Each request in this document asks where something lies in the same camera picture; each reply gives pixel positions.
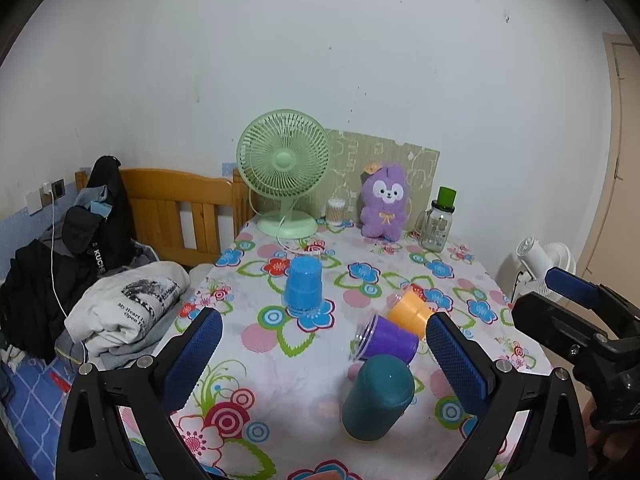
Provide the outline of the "person's right hand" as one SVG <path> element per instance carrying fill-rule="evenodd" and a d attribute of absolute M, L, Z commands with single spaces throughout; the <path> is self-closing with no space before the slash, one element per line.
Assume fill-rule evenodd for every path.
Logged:
<path fill-rule="evenodd" d="M 605 434 L 594 428 L 590 416 L 596 407 L 596 401 L 590 398 L 582 410 L 590 470 L 596 468 L 604 458 L 612 463 L 622 460 L 628 454 L 631 445 L 639 439 L 639 427 L 627 428 L 612 434 Z"/>

